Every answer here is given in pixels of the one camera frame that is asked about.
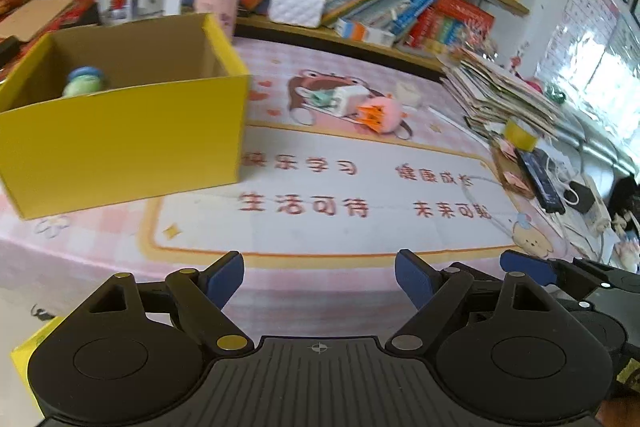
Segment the cable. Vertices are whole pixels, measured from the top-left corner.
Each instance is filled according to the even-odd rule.
[[[589,237],[587,237],[586,235],[584,235],[580,230],[574,229],[574,227],[570,227],[569,225],[564,225],[564,227],[565,227],[567,230],[571,230],[572,232],[574,232],[574,233],[575,233],[575,235],[578,235],[579,237],[583,238],[583,239],[587,242],[587,245],[588,245],[588,247],[589,247],[589,250],[591,250],[591,253],[593,253],[594,257],[596,257],[596,258],[598,257],[598,252],[596,252],[596,250],[591,246],[591,241],[589,241]],[[604,238],[602,237],[602,236],[603,236],[603,234],[602,234],[602,233],[600,234],[600,236],[601,236],[601,242],[600,242],[600,257],[602,257],[602,250],[604,249],[604,245],[603,245]],[[575,248],[576,248],[576,250],[578,250],[578,252],[581,252],[580,248],[578,248],[578,247],[575,247]]]
[[[604,232],[600,234],[600,254],[598,255],[598,263],[602,261],[603,253],[604,253]]]
[[[580,196],[578,196],[578,193],[571,188],[571,185],[569,185],[569,182],[573,181],[573,178],[570,175],[569,169],[567,169],[567,167],[564,164],[562,164],[564,166],[564,171],[566,173],[566,177],[568,180],[564,182],[560,179],[560,175],[559,175],[560,166],[558,165],[558,163],[554,162],[555,168],[552,171],[549,168],[550,161],[551,161],[551,158],[547,155],[546,166],[545,166],[546,175],[549,176],[549,179],[551,180],[552,184],[555,185],[557,190],[558,190],[558,185],[560,185],[561,188],[564,188],[566,191],[573,194],[575,196],[575,201],[569,201],[568,199],[566,199],[564,197],[564,192],[562,192],[561,189],[558,190],[558,196],[560,196],[562,201],[564,201],[564,203],[568,204],[569,206],[575,206],[576,204],[580,203]]]
[[[495,185],[500,185],[500,187],[502,187],[502,184],[497,181],[497,180],[492,180],[491,178],[485,178],[484,176],[469,176],[470,180],[483,180],[486,182],[490,182],[493,183]],[[471,204],[479,204],[476,199],[471,195],[471,191],[469,190],[469,188],[466,185],[462,185],[462,191],[465,193],[466,199],[469,200],[469,202]],[[494,224],[494,227],[498,228],[498,230],[500,230],[501,232],[504,232],[508,237],[513,238],[513,229],[510,229],[508,227],[505,227],[505,225],[503,223],[501,223],[500,221],[498,221],[494,216],[491,216],[490,222]],[[560,219],[558,219],[558,223],[560,225],[560,231],[562,233],[562,239],[564,239],[564,253],[562,254],[562,258],[566,258],[567,254],[569,253],[569,240],[567,239],[567,234],[566,234],[566,229],[564,227],[564,224],[562,223],[562,221]]]

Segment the cardboard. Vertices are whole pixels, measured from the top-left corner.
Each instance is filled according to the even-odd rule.
[[[108,90],[59,98],[80,66]],[[45,35],[0,88],[0,178],[20,217],[238,181],[249,73],[205,14]]]
[[[15,35],[29,42],[74,0],[32,0],[0,22],[0,39]]]

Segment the pink desk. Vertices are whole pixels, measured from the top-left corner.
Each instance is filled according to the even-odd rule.
[[[526,236],[518,229],[520,211],[546,245],[540,255],[564,255],[562,239],[529,203],[510,200],[498,185],[471,182],[468,189],[483,199],[479,206],[466,201],[465,209],[462,176],[484,169],[492,177],[490,154],[428,110],[464,125],[462,109],[440,84],[286,44],[234,44],[254,74],[242,182],[34,221],[18,219],[0,193],[0,286],[66,314],[114,272],[161,280],[235,249],[247,253],[246,273],[225,313],[255,340],[385,337],[414,313],[392,267],[392,248],[404,248],[402,237],[437,266],[467,260],[499,275],[498,252]],[[384,139],[309,109],[301,95],[356,83],[387,94],[398,80],[419,86],[425,107],[407,109],[398,136]],[[212,100],[212,110],[218,103],[224,102]],[[483,212],[494,212],[503,225],[492,225]]]

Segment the cartoon character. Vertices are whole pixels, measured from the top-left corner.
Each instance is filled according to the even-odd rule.
[[[364,86],[369,89],[370,97],[383,96],[383,94],[375,89],[371,89],[364,80],[353,76],[337,76],[336,74],[318,73],[312,70],[303,70],[289,81],[289,114],[291,118],[302,125],[313,125],[316,123],[316,115],[318,112],[327,112],[321,108],[314,107],[308,102],[315,91],[321,89],[335,89],[342,86]],[[353,122],[356,120],[349,117],[340,120]],[[398,138],[410,139],[414,132],[411,127],[402,120],[400,127],[396,129],[395,134]]]
[[[358,106],[356,120],[377,133],[388,133],[400,125],[402,106],[391,97],[375,96]]]
[[[549,240],[531,224],[527,214],[518,214],[518,220],[513,225],[513,240],[526,253],[541,259],[546,259],[554,251]]]

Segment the bag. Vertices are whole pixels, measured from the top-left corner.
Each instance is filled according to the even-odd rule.
[[[270,0],[268,17],[271,22],[305,28],[318,28],[325,0]]]

